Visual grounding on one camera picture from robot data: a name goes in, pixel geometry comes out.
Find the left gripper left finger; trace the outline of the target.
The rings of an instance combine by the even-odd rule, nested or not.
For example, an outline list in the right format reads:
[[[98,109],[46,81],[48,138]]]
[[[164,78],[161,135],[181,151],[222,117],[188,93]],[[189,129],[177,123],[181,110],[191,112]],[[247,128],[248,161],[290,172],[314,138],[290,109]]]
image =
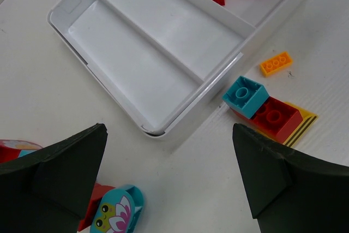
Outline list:
[[[107,143],[97,123],[1,164],[1,232],[77,232]]]

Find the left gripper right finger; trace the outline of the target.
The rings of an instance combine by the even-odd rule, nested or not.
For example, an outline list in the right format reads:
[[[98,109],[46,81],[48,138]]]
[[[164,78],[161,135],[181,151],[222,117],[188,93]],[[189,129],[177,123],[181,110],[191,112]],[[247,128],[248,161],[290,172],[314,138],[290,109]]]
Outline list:
[[[348,232],[348,167],[236,123],[232,140],[251,215],[261,232]]]

